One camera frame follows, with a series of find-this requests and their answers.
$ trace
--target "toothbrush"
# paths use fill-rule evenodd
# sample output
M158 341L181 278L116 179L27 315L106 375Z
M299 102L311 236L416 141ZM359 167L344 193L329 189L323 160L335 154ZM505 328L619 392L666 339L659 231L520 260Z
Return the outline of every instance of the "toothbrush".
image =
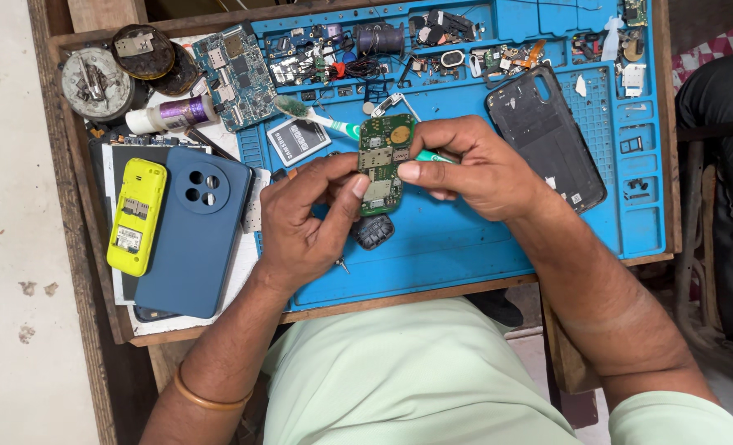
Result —
M309 112L309 110L312 109L311 107L307 108L303 104L303 102L295 99L294 97L276 96L276 97L273 97L273 103L279 110L281 110L284 114L288 116L297 117L299 119L304 119L304 120L310 120L322 126L326 126L333 130L344 133L345 135L350 136L351 139L354 139L356 141L360 140L361 126L358 126L355 124L348 124L347 122L340 122L338 120L333 120L327 117L318 116L316 114L313 114ZM450 164L455 163L454 161L446 159L443 156L437 155L431 152L430 150L421 150L421 152L416 156L416 160L417 161L449 162Z

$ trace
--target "man's right hand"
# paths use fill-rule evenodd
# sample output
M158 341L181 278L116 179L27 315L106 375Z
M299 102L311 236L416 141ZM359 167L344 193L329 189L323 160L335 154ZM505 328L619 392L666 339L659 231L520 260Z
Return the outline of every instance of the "man's right hand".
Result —
M437 199L462 195L478 214L490 221L529 215L543 198L555 195L525 160L479 116L420 122L414 130L411 157L422 148L461 155L459 165L409 161L399 176L425 187Z

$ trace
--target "gold bangle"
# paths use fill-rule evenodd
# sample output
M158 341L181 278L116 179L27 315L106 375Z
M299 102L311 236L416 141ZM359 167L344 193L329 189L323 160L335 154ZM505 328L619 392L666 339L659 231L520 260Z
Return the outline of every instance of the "gold bangle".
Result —
M182 394L183 397L187 398L188 400L201 406L204 409L215 411L233 411L245 405L245 403L251 398L251 394L254 393L254 389L251 389L242 400L238 400L232 403L221 403L219 401L201 398L192 393L191 390L185 386L185 383L182 380L182 376L180 376L181 368L182 362L180 362L180 364L177 366L177 370L174 371L174 386L177 387L177 390L180 391L180 394Z

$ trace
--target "black phone back cover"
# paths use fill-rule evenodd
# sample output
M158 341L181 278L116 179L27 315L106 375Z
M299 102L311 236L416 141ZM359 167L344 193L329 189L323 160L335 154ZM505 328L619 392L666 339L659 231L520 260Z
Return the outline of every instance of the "black phone back cover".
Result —
M598 167L550 66L491 91L486 104L504 139L576 213L605 200Z

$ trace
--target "yellow phone back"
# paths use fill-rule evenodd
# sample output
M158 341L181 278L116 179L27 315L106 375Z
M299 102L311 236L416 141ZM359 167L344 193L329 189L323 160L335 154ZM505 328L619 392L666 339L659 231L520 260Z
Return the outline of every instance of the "yellow phone back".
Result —
M125 165L105 255L111 267L133 276L147 271L165 189L164 166L138 157Z

